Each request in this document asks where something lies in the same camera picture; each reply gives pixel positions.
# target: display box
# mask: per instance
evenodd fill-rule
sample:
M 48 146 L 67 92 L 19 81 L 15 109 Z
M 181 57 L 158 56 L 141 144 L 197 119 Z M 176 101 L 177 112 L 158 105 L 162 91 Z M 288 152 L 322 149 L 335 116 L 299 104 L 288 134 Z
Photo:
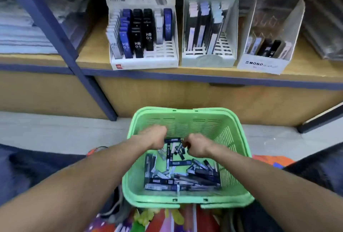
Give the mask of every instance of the display box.
M 229 4 L 227 13 L 221 27 L 221 34 L 218 36 L 212 54 L 208 54 L 205 43 L 201 46 L 194 46 L 192 50 L 187 48 L 187 26 L 186 21 L 189 15 L 189 3 L 212 2 Z M 232 67 L 237 58 L 238 42 L 238 0 L 184 0 L 183 6 L 183 36 L 182 36 L 182 59 L 184 67 Z
M 304 0 L 254 0 L 245 19 L 237 68 L 281 74 L 292 59 L 304 12 Z M 252 55 L 251 53 L 254 53 L 254 45 L 251 44 L 253 34 L 256 37 L 259 34 L 263 35 L 259 48 L 262 48 L 262 42 L 266 39 L 280 40 L 284 45 L 291 43 L 291 47 L 287 52 L 285 50 L 283 59 L 260 56 L 256 53 Z
M 154 68 L 176 68 L 179 65 L 178 54 L 178 36 L 177 36 L 177 21 L 175 13 L 175 0 L 106 0 L 109 17 L 115 10 L 122 9 L 145 9 L 150 8 L 153 11 L 160 9 L 163 14 L 164 8 L 170 8 L 172 10 L 172 40 L 165 41 L 163 44 L 156 44 L 154 41 L 154 50 L 147 51 L 144 49 L 143 58 L 136 58 L 135 54 L 133 58 L 115 59 L 111 48 L 109 47 L 109 59 L 114 70 L 130 70 L 130 69 L 154 69 Z

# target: green plastic basket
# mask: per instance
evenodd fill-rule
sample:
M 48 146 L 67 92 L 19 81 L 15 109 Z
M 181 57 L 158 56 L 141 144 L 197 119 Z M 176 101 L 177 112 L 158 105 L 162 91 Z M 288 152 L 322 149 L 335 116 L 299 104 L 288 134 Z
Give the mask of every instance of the green plastic basket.
M 168 127 L 167 138 L 185 137 L 201 133 L 216 143 L 227 146 L 241 155 L 251 157 L 238 117 L 225 108 L 171 109 L 145 107 L 132 118 L 128 138 L 147 126 L 160 124 Z M 253 196 L 224 167 L 218 166 L 221 189 L 218 191 L 148 191 L 144 189 L 144 159 L 142 155 L 124 175 L 123 194 L 126 200 L 140 208 L 179 208 L 182 203 L 199 203 L 202 208 L 234 208 L 250 204 Z M 156 168 L 163 164 L 158 156 Z

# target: person's right arm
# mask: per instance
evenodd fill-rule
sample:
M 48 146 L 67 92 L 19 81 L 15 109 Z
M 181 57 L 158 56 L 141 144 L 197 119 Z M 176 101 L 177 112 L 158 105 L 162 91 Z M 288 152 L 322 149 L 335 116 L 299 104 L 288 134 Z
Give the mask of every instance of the person's right arm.
M 201 134 L 185 138 L 188 154 L 224 166 L 284 231 L 342 231 L 343 198 L 319 185 L 216 144 Z

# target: person's left hand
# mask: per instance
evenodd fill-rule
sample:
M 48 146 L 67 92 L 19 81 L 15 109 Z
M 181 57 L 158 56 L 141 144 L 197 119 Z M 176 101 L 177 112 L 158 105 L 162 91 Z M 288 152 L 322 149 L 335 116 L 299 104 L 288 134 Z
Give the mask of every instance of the person's left hand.
M 138 136 L 148 145 L 148 149 L 159 150 L 164 146 L 167 131 L 165 126 L 152 125 L 141 131 Z

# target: mono logo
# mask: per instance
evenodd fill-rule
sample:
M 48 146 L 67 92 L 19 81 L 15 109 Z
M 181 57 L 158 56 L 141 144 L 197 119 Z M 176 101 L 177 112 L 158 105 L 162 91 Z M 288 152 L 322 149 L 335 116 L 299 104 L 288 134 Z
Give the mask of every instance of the mono logo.
M 245 64 L 252 64 L 257 66 L 263 66 L 263 63 L 253 62 L 253 61 L 245 61 Z

